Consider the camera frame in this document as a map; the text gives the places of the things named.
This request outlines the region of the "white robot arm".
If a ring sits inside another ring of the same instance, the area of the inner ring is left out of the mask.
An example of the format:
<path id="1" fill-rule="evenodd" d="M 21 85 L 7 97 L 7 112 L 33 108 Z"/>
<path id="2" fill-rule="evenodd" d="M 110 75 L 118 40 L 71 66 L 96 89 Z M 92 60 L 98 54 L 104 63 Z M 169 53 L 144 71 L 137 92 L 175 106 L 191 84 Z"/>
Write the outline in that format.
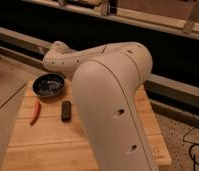
<path id="1" fill-rule="evenodd" d="M 100 171 L 159 171 L 134 100 L 152 70 L 144 45 L 111 43 L 74 51 L 56 41 L 43 65 L 72 81 L 73 102 Z"/>

